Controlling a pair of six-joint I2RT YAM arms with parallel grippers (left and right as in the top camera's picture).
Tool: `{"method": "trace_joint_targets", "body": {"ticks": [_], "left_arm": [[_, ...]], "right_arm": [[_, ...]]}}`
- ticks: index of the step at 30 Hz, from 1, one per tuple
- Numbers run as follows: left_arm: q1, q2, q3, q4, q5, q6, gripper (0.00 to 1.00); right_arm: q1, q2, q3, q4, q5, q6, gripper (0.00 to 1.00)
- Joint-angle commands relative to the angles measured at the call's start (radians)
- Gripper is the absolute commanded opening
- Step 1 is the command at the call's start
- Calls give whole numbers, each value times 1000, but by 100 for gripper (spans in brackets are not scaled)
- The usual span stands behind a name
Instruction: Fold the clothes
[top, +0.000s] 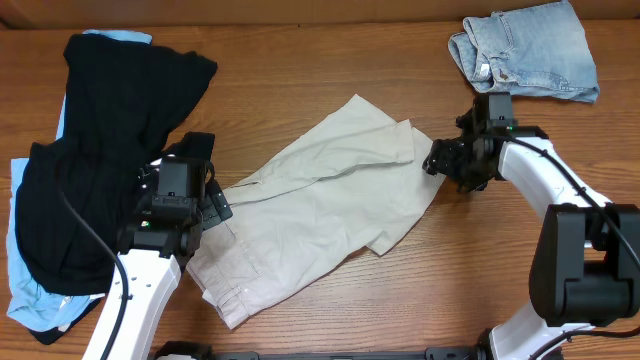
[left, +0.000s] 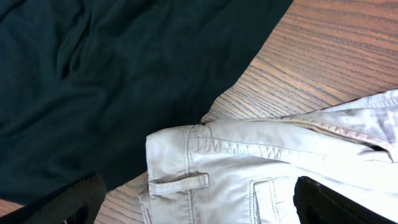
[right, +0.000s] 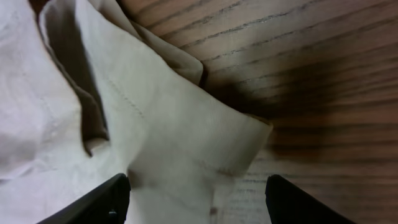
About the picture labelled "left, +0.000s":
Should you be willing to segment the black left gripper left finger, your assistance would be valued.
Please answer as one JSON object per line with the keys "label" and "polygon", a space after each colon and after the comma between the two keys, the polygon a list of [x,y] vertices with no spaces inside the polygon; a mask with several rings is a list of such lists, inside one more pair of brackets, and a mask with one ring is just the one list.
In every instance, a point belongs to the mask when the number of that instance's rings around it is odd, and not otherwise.
{"label": "black left gripper left finger", "polygon": [[1,217],[1,224],[94,224],[106,197],[99,174],[89,174]]}

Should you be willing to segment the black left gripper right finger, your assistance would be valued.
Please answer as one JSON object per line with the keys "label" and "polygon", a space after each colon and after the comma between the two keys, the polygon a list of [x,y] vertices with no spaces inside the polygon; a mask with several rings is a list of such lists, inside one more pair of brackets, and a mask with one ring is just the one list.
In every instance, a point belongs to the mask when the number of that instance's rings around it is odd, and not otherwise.
{"label": "black left gripper right finger", "polygon": [[395,224],[307,176],[297,179],[293,201],[301,224]]}

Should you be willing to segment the beige shorts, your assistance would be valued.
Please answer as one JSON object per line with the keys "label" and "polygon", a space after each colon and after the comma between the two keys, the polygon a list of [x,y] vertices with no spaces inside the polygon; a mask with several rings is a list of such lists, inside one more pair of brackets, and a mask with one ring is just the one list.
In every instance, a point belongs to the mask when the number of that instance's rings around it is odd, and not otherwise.
{"label": "beige shorts", "polygon": [[145,223],[298,223],[307,176],[397,221],[397,91],[277,119],[217,120],[146,139]]}

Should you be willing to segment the black garment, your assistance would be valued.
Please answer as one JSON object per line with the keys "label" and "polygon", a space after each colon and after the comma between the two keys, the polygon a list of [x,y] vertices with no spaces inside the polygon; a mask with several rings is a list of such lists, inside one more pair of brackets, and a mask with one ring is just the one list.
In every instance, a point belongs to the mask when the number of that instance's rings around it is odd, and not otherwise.
{"label": "black garment", "polygon": [[1,2],[1,198],[146,170],[147,135],[195,124],[290,1]]}

